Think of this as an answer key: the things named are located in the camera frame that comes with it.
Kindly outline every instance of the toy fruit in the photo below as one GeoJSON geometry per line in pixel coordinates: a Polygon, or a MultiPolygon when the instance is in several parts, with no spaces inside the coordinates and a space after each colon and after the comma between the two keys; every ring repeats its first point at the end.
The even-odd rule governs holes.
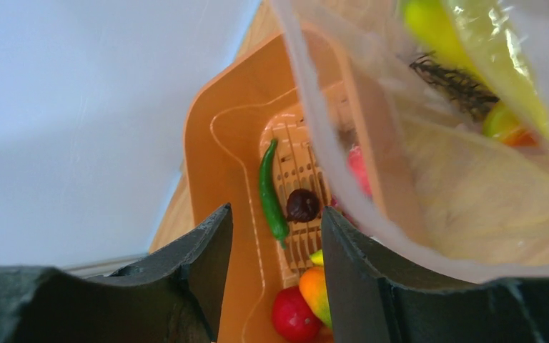
{"type": "MultiPolygon", "coordinates": [[[[496,0],[462,1],[404,0],[402,19],[405,27],[421,44],[435,52],[442,64],[465,69],[506,103],[521,109],[520,119],[537,129],[549,141],[549,114],[538,97],[531,79],[533,71],[518,44],[516,32],[506,19],[508,13],[496,0]]],[[[533,137],[509,111],[503,138],[509,145],[535,145],[533,137]]]]}
{"type": "Polygon", "coordinates": [[[485,118],[483,135],[509,146],[537,145],[529,131],[501,103],[496,104],[485,118]]]}
{"type": "Polygon", "coordinates": [[[315,266],[323,266],[324,265],[324,262],[323,262],[323,249],[319,249],[319,251],[315,252],[314,254],[311,254],[310,255],[310,261],[312,261],[312,263],[315,265],[315,266]]]}
{"type": "Polygon", "coordinates": [[[285,237],[290,234],[290,228],[287,226],[287,220],[279,204],[279,197],[275,184],[272,183],[272,163],[275,159],[277,151],[276,139],[270,141],[270,145],[259,165],[259,199],[262,201],[262,210],[264,217],[270,227],[272,236],[274,236],[283,249],[285,246],[285,237]]]}
{"type": "Polygon", "coordinates": [[[300,277],[300,292],[312,312],[331,329],[330,302],[327,298],[325,270],[323,267],[312,267],[300,277]]]}
{"type": "Polygon", "coordinates": [[[407,30],[420,43],[436,51],[436,57],[442,63],[478,75],[441,0],[406,0],[402,5],[402,16],[407,30]]]}
{"type": "Polygon", "coordinates": [[[294,190],[287,198],[287,220],[308,223],[319,215],[321,201],[309,189],[294,190]]]}
{"type": "Polygon", "coordinates": [[[309,342],[323,323],[316,318],[302,297],[299,287],[283,289],[272,306],[274,329],[289,342],[309,342]]]}
{"type": "Polygon", "coordinates": [[[369,185],[367,169],[365,168],[365,162],[363,161],[361,146],[354,146],[350,150],[346,163],[352,171],[353,176],[359,183],[361,190],[363,190],[363,193],[371,197],[371,186],[369,185]]]}

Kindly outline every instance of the clear plastic bag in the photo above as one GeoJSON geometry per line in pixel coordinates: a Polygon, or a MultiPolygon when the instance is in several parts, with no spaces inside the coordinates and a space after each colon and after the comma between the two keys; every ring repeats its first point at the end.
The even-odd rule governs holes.
{"type": "Polygon", "coordinates": [[[479,75],[549,151],[549,1],[442,5],[479,75]]]}
{"type": "MultiPolygon", "coordinates": [[[[461,9],[459,3],[469,2],[444,3],[461,9]]],[[[272,0],[315,153],[345,211],[386,247],[451,277],[549,276],[549,151],[521,151],[471,131],[466,113],[408,67],[419,49],[397,17],[397,4],[382,0],[370,10],[362,4],[339,14],[316,0],[272,0]],[[347,150],[324,115],[332,111],[323,77],[330,71],[315,53],[315,35],[332,46],[341,66],[372,199],[344,163],[347,150]]],[[[460,17],[450,15],[456,24],[460,17]]],[[[469,55],[476,54],[475,36],[459,36],[469,55]]],[[[547,77],[532,88],[532,99],[547,105],[548,116],[538,121],[536,112],[524,110],[533,104],[528,97],[504,92],[506,81],[488,81],[495,68],[475,65],[501,100],[549,142],[549,98],[540,96],[549,94],[543,90],[549,81],[542,82],[547,77]]]]}

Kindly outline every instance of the orange plastic basket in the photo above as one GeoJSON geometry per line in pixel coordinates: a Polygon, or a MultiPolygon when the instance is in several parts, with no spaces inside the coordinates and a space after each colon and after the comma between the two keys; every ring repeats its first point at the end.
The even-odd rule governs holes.
{"type": "MultiPolygon", "coordinates": [[[[327,71],[319,77],[329,102],[329,120],[342,128],[363,123],[365,118],[360,116],[365,108],[361,106],[378,104],[362,101],[367,97],[357,90],[369,91],[371,86],[353,79],[347,61],[324,36],[307,30],[305,38],[318,70],[327,71]]],[[[356,130],[359,136],[365,134],[360,127],[356,130]]],[[[272,302],[279,290],[296,284],[301,273],[312,266],[309,255],[321,244],[320,217],[307,224],[290,224],[286,250],[270,234],[259,200],[258,169],[273,136],[279,139],[273,177],[281,204],[284,206],[287,195],[299,187],[313,190],[323,204],[329,204],[329,187],[310,146],[280,35],[211,80],[194,100],[184,130],[194,220],[202,221],[223,203],[232,204],[234,234],[219,331],[219,341],[224,343],[285,342],[271,324],[272,302]]],[[[376,159],[377,151],[370,147],[381,142],[370,143],[364,151],[376,159]]],[[[401,171],[409,177],[408,170],[401,171]]],[[[383,177],[370,172],[370,178],[380,184],[387,182],[383,177]]],[[[403,173],[394,178],[392,184],[411,185],[409,179],[403,180],[403,173]]],[[[389,195],[385,190],[375,194],[378,204],[389,195]]],[[[386,212],[392,217],[400,212],[407,216],[411,211],[410,207],[398,211],[389,207],[386,212]]],[[[324,330],[317,342],[332,340],[331,333],[324,330]]]]}

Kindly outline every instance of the wooden table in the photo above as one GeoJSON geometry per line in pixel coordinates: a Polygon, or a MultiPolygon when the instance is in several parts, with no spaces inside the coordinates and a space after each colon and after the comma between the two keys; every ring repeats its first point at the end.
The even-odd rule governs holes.
{"type": "MultiPolygon", "coordinates": [[[[245,54],[253,46],[275,33],[276,30],[278,30],[277,20],[271,12],[268,3],[264,1],[260,4],[253,22],[245,34],[244,41],[239,48],[237,57],[245,54]]],[[[165,211],[159,230],[154,236],[149,249],[149,252],[151,253],[164,247],[174,239],[186,234],[194,228],[188,181],[185,174],[186,166],[184,163],[182,163],[180,169],[182,171],[182,178],[165,211]]]]}

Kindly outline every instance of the chili pepper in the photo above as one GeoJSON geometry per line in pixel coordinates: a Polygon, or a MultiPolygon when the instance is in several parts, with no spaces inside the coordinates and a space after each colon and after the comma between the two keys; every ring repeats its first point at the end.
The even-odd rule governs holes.
{"type": "Polygon", "coordinates": [[[285,249],[285,237],[290,233],[290,228],[281,209],[275,184],[272,182],[272,162],[275,159],[277,143],[277,139],[270,141],[270,146],[266,149],[262,163],[259,165],[259,197],[262,200],[262,210],[270,232],[285,249]]]}

